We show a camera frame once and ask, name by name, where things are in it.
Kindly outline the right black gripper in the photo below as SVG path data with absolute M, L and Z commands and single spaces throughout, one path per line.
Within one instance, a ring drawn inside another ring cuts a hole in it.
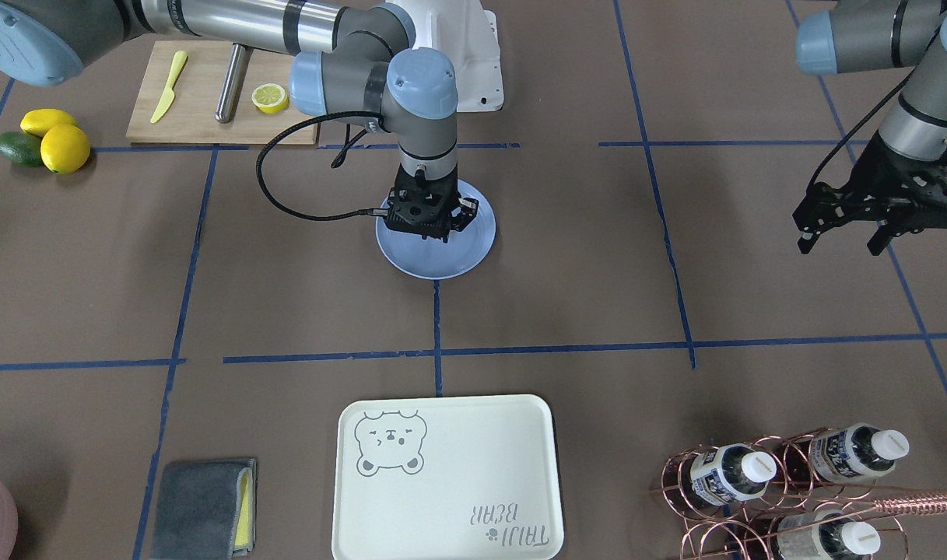
M 438 180 L 418 178 L 399 167 L 395 177 L 396 203 L 421 203 L 421 205 L 458 205 L 451 212 L 451 231 L 461 233 L 476 219 L 478 199 L 459 199 L 458 167 Z

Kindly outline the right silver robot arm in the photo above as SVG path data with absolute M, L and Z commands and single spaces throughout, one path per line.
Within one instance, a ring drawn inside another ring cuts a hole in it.
M 476 219 L 458 188 L 458 77 L 452 61 L 417 47 L 401 6 L 353 9 L 313 1 L 0 1 L 0 71 L 57 86 L 143 34 L 179 32 L 289 54 L 292 105 L 311 124 L 342 121 L 392 132 L 401 164 L 388 229 L 447 239 Z

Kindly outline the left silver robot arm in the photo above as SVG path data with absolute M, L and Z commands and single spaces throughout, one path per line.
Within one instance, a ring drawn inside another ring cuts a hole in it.
M 947 1 L 839 1 L 799 24 L 794 59 L 807 75 L 912 68 L 879 125 L 887 149 L 940 162 L 947 149 Z

